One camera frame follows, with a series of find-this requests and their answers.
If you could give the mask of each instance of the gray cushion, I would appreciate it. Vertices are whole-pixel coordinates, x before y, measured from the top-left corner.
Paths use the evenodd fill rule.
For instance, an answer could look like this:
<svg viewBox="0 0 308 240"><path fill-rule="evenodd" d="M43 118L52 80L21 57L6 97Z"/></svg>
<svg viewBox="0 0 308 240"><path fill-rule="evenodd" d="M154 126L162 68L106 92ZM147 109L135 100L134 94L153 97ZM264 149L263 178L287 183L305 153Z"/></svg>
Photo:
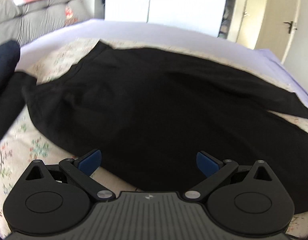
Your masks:
<svg viewBox="0 0 308 240"><path fill-rule="evenodd" d="M71 17L67 17L66 8L72 10ZM13 0L0 0L0 44L13 39L23 46L90 18L82 0L40 0L22 6L16 6Z"/></svg>

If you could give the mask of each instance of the black sleeve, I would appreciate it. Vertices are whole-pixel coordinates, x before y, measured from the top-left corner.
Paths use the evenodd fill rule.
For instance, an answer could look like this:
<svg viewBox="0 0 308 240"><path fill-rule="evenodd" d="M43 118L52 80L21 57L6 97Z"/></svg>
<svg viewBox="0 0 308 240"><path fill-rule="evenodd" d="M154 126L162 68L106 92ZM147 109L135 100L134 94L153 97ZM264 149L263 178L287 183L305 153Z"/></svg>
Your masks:
<svg viewBox="0 0 308 240"><path fill-rule="evenodd" d="M13 75L20 60L20 46L16 41L8 41L0 46L0 89Z"/></svg>
<svg viewBox="0 0 308 240"><path fill-rule="evenodd" d="M0 91L0 140L22 111L25 101L22 87L36 85L36 78L24 72L15 72Z"/></svg>

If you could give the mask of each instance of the floral bedsheet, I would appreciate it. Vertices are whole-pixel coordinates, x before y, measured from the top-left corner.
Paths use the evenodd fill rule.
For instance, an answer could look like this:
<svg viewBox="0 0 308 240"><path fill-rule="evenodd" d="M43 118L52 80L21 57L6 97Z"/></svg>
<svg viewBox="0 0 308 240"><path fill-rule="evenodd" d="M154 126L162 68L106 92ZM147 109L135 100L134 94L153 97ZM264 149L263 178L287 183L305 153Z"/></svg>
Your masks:
<svg viewBox="0 0 308 240"><path fill-rule="evenodd" d="M33 66L30 66L27 72L37 77L38 84L54 80L67 72L71 65L76 64L81 58L88 54L98 41L99 39L78 39L77 41L73 41L61 49L48 54ZM213 60L230 67L250 72L269 83L290 90L287 85L281 82L259 73L251 72L248 68L228 62L226 59L215 58L213 55L171 46L144 44L137 41L102 40L102 42L110 44L115 49L152 47ZM280 113L275 114L308 132L307 119ZM54 145L33 126L27 107L25 107L0 142L0 235L2 238L5 238L10 233L2 211L4 200L28 164L35 159L42 159L45 164L56 164L60 160L69 157L74 156ZM116 195L122 190L136 190L135 187L103 168L98 168L91 177L114 191ZM308 235L308 212L294 216L289 226L288 233L295 236Z"/></svg>

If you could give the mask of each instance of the bed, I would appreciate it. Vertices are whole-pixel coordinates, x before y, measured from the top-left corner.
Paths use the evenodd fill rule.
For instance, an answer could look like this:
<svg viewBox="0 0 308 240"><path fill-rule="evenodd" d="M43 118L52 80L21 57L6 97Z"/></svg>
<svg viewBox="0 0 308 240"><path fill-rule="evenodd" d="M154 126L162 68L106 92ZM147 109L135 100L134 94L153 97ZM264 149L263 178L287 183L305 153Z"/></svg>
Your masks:
<svg viewBox="0 0 308 240"><path fill-rule="evenodd" d="M49 33L21 48L17 70L48 82L64 74L72 64L88 54L102 39L114 48L154 47L181 54L202 57L250 72L267 82L297 93L308 107L308 93L293 79L268 50L253 51L238 44L201 33L178 28L146 24L110 22L92 19ZM308 133L308 120L285 114L277 115L298 125ZM47 140L33 126L27 107L0 142L0 235L9 234L2 206L13 185L34 159L55 164L73 157ZM121 190L138 190L133 185L99 168L92 178L116 194ZM295 215L288 233L308 235L308 212Z"/></svg>

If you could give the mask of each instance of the white wardrobe door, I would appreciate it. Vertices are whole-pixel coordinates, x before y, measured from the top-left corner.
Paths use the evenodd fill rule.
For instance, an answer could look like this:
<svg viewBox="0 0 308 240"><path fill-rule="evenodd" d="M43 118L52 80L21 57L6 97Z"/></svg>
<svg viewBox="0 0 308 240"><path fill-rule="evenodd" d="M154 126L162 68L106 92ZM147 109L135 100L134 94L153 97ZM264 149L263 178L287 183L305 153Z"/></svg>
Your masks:
<svg viewBox="0 0 308 240"><path fill-rule="evenodd" d="M150 0L149 23L194 30L217 37L226 0Z"/></svg>
<svg viewBox="0 0 308 240"><path fill-rule="evenodd" d="M147 22L150 0L105 0L105 20Z"/></svg>

